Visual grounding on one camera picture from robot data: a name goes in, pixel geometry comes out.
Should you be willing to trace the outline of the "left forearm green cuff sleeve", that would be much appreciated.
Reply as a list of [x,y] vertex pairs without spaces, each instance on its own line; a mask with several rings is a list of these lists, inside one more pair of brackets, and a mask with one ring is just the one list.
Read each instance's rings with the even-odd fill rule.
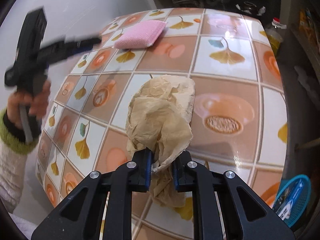
[[28,154],[39,140],[22,141],[24,133],[9,121],[7,109],[1,111],[1,201],[13,213],[23,192],[25,166]]

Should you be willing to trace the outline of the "person's left hand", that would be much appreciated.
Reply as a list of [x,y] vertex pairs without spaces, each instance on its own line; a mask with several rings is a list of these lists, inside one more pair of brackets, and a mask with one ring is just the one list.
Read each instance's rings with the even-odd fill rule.
[[22,129],[20,105],[29,106],[28,114],[36,116],[38,120],[41,120],[47,112],[50,87],[51,82],[47,80],[43,84],[42,92],[37,94],[35,97],[32,97],[29,93],[23,90],[11,93],[7,103],[7,116],[9,121],[12,122],[16,128]]

